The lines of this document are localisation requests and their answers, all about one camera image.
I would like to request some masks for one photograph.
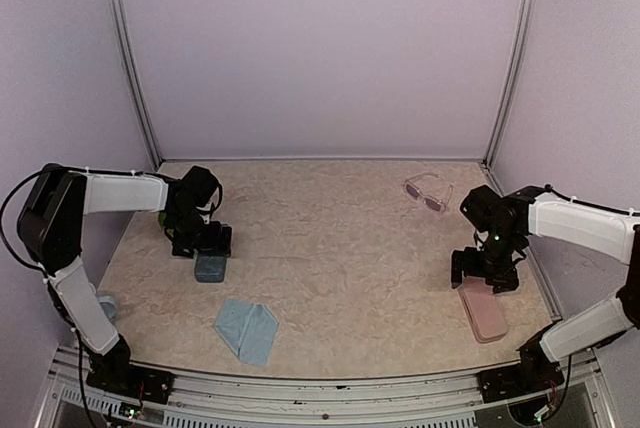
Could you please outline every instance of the small blue block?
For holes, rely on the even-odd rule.
[[[227,258],[198,253],[194,274],[198,283],[222,283],[227,270]]]

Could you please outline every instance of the metal vent grille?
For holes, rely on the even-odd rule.
[[[257,426],[266,427],[265,423],[234,423],[229,421],[215,420],[211,418],[203,418],[191,416],[185,413],[167,413],[165,411],[163,425],[167,428],[256,428]],[[418,421],[411,424],[384,423],[370,425],[376,428],[474,428],[476,427],[476,418],[473,413],[465,415],[451,416],[446,418],[436,418],[424,421]]]
[[[111,400],[104,399],[102,396],[96,397],[87,393],[86,398],[90,410],[97,411],[98,413],[108,413],[109,408],[111,408],[112,413],[118,412],[118,404]],[[62,400],[81,407],[82,395],[80,394],[80,389],[65,386],[62,389]]]
[[[62,389],[62,400],[82,407],[82,397],[80,389],[75,386],[64,386]],[[118,413],[120,403],[105,396],[96,396],[87,393],[87,405],[92,411],[106,414],[111,408],[112,413]],[[164,411],[162,425],[147,423],[148,426],[162,426],[165,428],[279,428],[282,425],[276,423],[243,423],[216,418],[194,416],[188,413],[171,411],[173,407],[167,407]],[[288,425],[289,428],[300,428],[302,425]],[[447,416],[441,418],[430,418],[428,420],[414,421],[413,423],[376,423],[375,425],[355,424],[358,428],[475,428],[476,418],[473,412],[462,415]]]

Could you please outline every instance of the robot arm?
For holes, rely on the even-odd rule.
[[[461,211],[478,232],[486,234],[484,240],[476,237],[476,247],[454,251],[454,288],[463,276],[479,276],[493,286],[495,293],[516,289],[516,264],[524,257],[522,250],[530,235],[584,246],[629,266],[627,283],[617,293],[541,330],[519,349],[521,363],[517,370],[509,371],[507,378],[517,378],[515,383],[521,392],[544,389],[550,379],[561,383],[558,361],[640,327],[640,218],[633,210],[623,212],[566,198],[550,186],[529,186],[502,198],[482,186],[469,193]],[[514,252],[521,257],[513,260]],[[483,386],[487,380],[495,382],[505,375],[492,376],[496,370],[481,373]]]
[[[210,199],[216,192],[217,204],[212,206]],[[153,386],[162,379],[166,392],[170,381],[168,374],[151,376],[129,365],[129,347],[104,314],[84,270],[83,217],[100,212],[163,212],[172,254],[191,257],[198,250],[228,256],[231,229],[209,223],[221,201],[222,186],[200,167],[193,167],[180,180],[136,172],[44,167],[18,219],[18,235],[46,273],[54,306],[88,348],[89,385],[137,398],[141,385]],[[161,393],[155,401],[166,402],[167,396]]]

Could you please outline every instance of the metal frame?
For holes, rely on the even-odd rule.
[[[133,52],[131,49],[131,40],[129,39],[129,32],[127,30],[127,20],[125,17],[124,4],[122,0],[109,0],[111,4],[111,12],[113,20],[116,25],[116,33],[118,37],[118,44],[120,47],[120,55],[122,56],[122,62],[127,75],[127,82],[129,84],[129,90],[133,99],[133,105],[140,125],[140,131],[142,132],[142,138],[144,141],[147,155],[153,166],[154,170],[157,170],[162,164],[162,155],[160,148],[158,147],[158,140],[156,139],[151,125],[151,119],[149,118],[149,112],[142,95],[142,87],[140,86],[140,78],[138,77],[138,71],[133,59]]]
[[[77,362],[78,353],[74,349],[60,348],[56,353],[37,428],[51,426],[61,402],[82,406]],[[145,403],[149,420],[138,420],[138,425],[467,428],[474,426],[471,423],[476,411],[507,403],[482,403],[476,378],[481,369],[427,376],[315,381],[215,375],[169,368],[176,376],[169,403],[166,406]],[[611,399],[602,382],[600,368],[590,350],[574,355],[571,385],[586,385],[599,428],[615,428]],[[86,392],[90,409],[103,414],[108,407],[113,411],[122,401],[137,403],[137,400],[93,388],[87,387]],[[528,397],[509,400],[509,403]]]
[[[509,60],[507,79],[502,89],[500,108],[498,109],[496,123],[493,127],[489,146],[487,147],[487,152],[484,156],[484,162],[488,167],[493,166],[498,149],[500,148],[500,143],[504,137],[507,119],[509,118],[509,112],[511,111],[511,105],[513,103],[513,96],[518,83],[518,77],[520,76],[520,68],[524,59],[534,3],[535,0],[522,0],[520,3],[516,38],[513,44],[513,50],[511,51],[511,58]]]
[[[281,156],[217,156],[213,158],[169,158],[163,160],[163,163],[199,163],[199,162],[216,162],[216,161],[333,161],[333,160],[366,160],[366,161],[428,161],[442,163],[481,163],[479,158],[448,158],[448,157],[425,157],[416,156],[386,156],[386,155],[342,155],[342,156],[326,156],[326,155],[281,155]]]

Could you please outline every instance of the cable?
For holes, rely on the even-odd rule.
[[[78,381],[80,382],[80,397],[82,398],[82,405],[84,406],[84,412],[89,418],[91,428],[98,428],[91,418],[91,412],[89,411],[89,405],[87,404],[87,396],[84,393],[84,380],[82,379],[82,338],[80,337],[80,330],[76,328],[76,336],[78,337]]]
[[[218,181],[218,203],[215,206],[215,208],[213,208],[213,210],[211,211],[211,214],[213,214],[214,211],[216,211],[218,208],[220,208],[220,205],[222,204],[222,183],[220,183]]]
[[[551,186],[551,185],[545,185],[544,189],[545,189],[545,191],[547,191],[549,193],[553,193],[558,198],[562,198],[564,201],[570,201],[571,203],[575,203],[576,205],[588,206],[589,208],[596,208],[598,210],[609,211],[611,213],[616,213],[618,215],[640,216],[640,212],[631,213],[630,214],[629,210],[626,210],[626,211],[625,210],[619,210],[618,208],[611,208],[610,206],[603,206],[603,205],[598,205],[596,203],[590,203],[588,201],[576,200],[574,198],[571,198],[570,196],[563,195],[562,193],[558,193],[556,190],[553,189],[553,186]]]
[[[102,419],[107,424],[107,428],[111,428],[111,405],[107,409],[107,416],[102,415]]]
[[[564,382],[564,390],[562,390],[562,396],[560,397],[560,401],[558,401],[557,405],[552,405],[552,411],[549,413],[549,415],[546,418],[542,418],[540,420],[533,420],[532,423],[522,423],[518,420],[516,420],[513,415],[511,414],[511,410],[509,409],[511,406],[515,406],[518,405],[520,403],[525,403],[526,401],[520,402],[520,403],[514,403],[513,405],[507,405],[507,412],[509,413],[509,416],[511,417],[511,419],[513,420],[514,423],[516,423],[519,426],[524,426],[526,428],[531,428],[532,426],[542,426],[543,423],[546,423],[547,421],[549,421],[550,419],[552,419],[554,416],[556,416],[558,414],[558,411],[560,411],[560,408],[562,407],[562,404],[564,403],[564,400],[567,397],[567,392],[569,391],[569,381],[571,380],[571,361],[573,359],[573,355],[569,355],[568,361],[567,361],[567,377],[565,379]],[[551,388],[552,393],[555,391],[555,388],[553,387],[552,384],[552,388]]]
[[[7,205],[9,205],[9,202],[11,201],[11,199],[16,195],[16,193],[20,190],[20,188],[22,188],[24,185],[26,185],[27,183],[29,183],[31,180],[33,180],[34,178],[37,178],[40,175],[44,175],[45,173],[51,173],[54,171],[60,171],[60,170],[66,170],[66,168],[62,167],[62,166],[56,166],[56,167],[51,167],[51,168],[45,168],[42,169],[40,171],[37,171],[36,173],[32,173],[31,175],[27,176],[24,180],[22,180],[20,183],[18,183],[7,195],[7,197],[4,199],[4,201],[2,202],[2,206],[0,206],[0,238],[2,238],[2,243],[4,244],[5,248],[7,249],[7,251],[11,254],[11,256],[18,262],[20,263],[22,266],[29,268],[30,270],[37,270],[42,272],[45,276],[46,276],[46,272],[44,271],[44,269],[38,265],[35,265],[33,263],[29,263],[28,261],[25,261],[23,258],[20,257],[20,255],[18,255],[18,253],[13,249],[13,247],[11,246],[11,243],[9,243],[9,240],[7,239],[7,236],[5,235],[4,232],[4,226],[2,224],[2,220],[4,218],[4,212],[7,209]]]
[[[558,402],[557,405],[553,407],[553,411],[551,412],[551,414],[547,416],[544,420],[542,420],[545,423],[558,414],[558,411],[560,411],[560,408],[562,407],[562,404],[564,403],[564,400],[567,397],[567,392],[569,391],[569,381],[571,379],[571,359],[572,358],[573,358],[573,355],[569,355],[569,361],[567,362],[568,363],[567,379],[564,382],[564,390],[562,390],[562,396],[560,397],[560,401]]]
[[[558,386],[552,381],[551,383],[551,404],[555,406],[558,402]]]

